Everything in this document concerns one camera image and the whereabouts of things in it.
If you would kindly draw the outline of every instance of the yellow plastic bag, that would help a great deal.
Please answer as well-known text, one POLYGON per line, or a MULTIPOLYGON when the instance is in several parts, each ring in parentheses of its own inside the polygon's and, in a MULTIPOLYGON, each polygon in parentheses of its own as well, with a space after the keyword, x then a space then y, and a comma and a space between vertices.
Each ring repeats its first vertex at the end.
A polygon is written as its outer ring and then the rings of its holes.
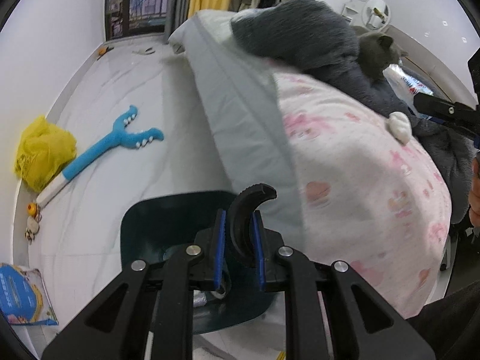
POLYGON ((50 180, 77 155, 77 140, 68 131, 39 116, 22 133, 15 174, 32 190, 41 192, 50 180))

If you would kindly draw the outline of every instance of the toy grabber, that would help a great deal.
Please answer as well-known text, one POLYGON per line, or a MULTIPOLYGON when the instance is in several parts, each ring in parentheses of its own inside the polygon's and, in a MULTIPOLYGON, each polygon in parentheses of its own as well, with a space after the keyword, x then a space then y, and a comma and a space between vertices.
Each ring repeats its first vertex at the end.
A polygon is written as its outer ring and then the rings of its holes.
POLYGON ((45 207, 64 186, 75 178, 77 174, 106 151, 116 146, 123 146, 128 149, 139 149, 147 143, 152 142, 154 139, 163 140, 163 133, 157 128, 151 128, 147 131, 135 134, 129 134, 126 132, 126 126, 135 119, 137 114, 138 108, 131 105, 127 112, 120 115, 117 120, 115 120, 111 133, 90 146, 83 154, 70 162, 68 166, 66 166, 66 168, 46 186, 37 197, 37 205, 40 208, 45 207))

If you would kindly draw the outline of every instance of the cat ear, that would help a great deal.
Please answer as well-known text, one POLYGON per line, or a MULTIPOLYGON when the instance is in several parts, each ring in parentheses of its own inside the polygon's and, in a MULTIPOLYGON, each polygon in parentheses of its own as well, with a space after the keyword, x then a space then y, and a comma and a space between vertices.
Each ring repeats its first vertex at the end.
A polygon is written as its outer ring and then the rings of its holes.
POLYGON ((388 50, 393 44, 393 38, 388 35, 382 35, 380 38, 378 38, 378 44, 385 50, 388 50))

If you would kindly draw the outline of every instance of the blue gripper pad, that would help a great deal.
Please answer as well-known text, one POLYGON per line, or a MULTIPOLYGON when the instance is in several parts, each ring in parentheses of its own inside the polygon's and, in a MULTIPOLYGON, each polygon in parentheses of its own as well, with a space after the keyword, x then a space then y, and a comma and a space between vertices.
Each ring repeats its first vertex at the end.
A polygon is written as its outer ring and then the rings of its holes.
POLYGON ((214 262, 214 285, 215 289, 220 288, 222 281, 223 256, 225 254, 225 222, 227 220, 227 213, 222 211, 222 218, 220 220, 220 228, 217 242, 217 251, 215 253, 214 262))
POLYGON ((263 257, 262 240, 260 238, 260 229, 255 214, 251 216, 253 224, 253 247, 255 249, 255 267, 257 268, 258 284, 261 291, 265 291, 265 260, 263 257))

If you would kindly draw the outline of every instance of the floor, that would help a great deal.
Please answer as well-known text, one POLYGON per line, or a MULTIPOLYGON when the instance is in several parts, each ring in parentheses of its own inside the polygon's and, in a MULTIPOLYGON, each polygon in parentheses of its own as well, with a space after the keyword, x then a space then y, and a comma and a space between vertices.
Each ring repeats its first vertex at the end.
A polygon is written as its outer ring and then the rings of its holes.
POLYGON ((112 149, 42 210, 30 266, 42 272, 59 328, 121 271, 119 229, 129 207, 151 197, 230 189, 186 59, 158 36, 114 47, 89 69, 58 125, 82 152, 133 104, 139 112, 128 130, 157 127, 165 140, 112 149), (133 53, 148 47, 155 53, 133 53))

